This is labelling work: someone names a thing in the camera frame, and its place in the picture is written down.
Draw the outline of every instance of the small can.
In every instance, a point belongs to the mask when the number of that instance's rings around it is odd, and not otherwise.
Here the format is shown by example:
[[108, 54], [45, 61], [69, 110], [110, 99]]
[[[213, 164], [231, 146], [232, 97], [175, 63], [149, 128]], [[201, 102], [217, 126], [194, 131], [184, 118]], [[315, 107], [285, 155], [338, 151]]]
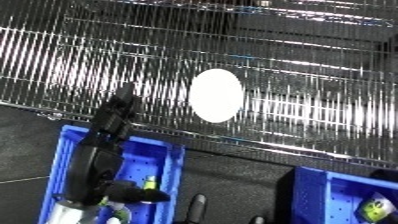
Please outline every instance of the small can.
[[147, 176], [143, 188], [144, 190], [156, 189], [157, 188], [156, 176]]

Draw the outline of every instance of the metal grid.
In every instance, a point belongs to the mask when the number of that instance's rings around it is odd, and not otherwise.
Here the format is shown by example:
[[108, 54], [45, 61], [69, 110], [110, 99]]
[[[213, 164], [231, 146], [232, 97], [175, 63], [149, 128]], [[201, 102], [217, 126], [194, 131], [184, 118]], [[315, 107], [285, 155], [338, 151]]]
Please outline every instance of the metal grid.
[[[29, 16], [0, 21], [3, 104], [84, 120], [134, 82], [141, 131], [397, 167], [395, 0], [29, 4], [54, 16], [38, 30]], [[221, 124], [187, 103], [192, 78], [211, 68], [245, 90], [244, 108]]]

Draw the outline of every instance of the blue plastic tray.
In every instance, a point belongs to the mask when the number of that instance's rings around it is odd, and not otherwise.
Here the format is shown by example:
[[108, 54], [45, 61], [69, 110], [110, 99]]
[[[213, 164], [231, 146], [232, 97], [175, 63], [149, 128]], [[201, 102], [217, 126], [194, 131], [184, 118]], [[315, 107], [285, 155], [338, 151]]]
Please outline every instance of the blue plastic tray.
[[[42, 205], [40, 224], [45, 223], [49, 218], [51, 209], [56, 202], [53, 195], [63, 192], [71, 154], [86, 133], [87, 129], [85, 128], [63, 127]], [[184, 148], [161, 141], [131, 137], [124, 144], [124, 149], [124, 163], [116, 179], [132, 180], [137, 182], [138, 186], [143, 186], [148, 175], [156, 176], [160, 181], [160, 190], [168, 193], [171, 197], [170, 202], [166, 203], [128, 205], [133, 216], [131, 223], [171, 223], [178, 195]]]
[[298, 167], [292, 210], [293, 224], [367, 223], [355, 214], [359, 204], [379, 192], [398, 205], [398, 184]]

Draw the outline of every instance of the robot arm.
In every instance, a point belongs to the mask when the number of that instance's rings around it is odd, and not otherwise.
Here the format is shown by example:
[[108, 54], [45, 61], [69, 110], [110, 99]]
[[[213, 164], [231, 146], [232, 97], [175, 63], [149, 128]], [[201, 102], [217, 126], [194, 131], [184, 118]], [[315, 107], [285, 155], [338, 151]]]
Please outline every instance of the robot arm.
[[121, 144], [127, 140], [138, 97], [126, 84], [103, 103], [91, 120], [86, 137], [76, 146], [66, 174], [64, 200], [56, 203], [48, 224], [95, 223], [98, 204], [107, 196], [122, 203], [168, 201], [158, 190], [144, 190], [134, 182], [114, 181], [123, 163]]

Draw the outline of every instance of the white ball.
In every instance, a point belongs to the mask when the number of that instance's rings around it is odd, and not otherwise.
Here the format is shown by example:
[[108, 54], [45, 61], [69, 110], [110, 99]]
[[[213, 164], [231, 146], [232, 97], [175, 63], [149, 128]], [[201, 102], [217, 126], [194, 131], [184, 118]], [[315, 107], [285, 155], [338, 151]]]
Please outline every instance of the white ball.
[[223, 69], [210, 69], [195, 77], [189, 103], [203, 120], [220, 123], [234, 117], [243, 106], [243, 89], [238, 78]]
[[106, 221], [106, 224], [121, 224], [121, 222], [119, 219], [112, 217]]

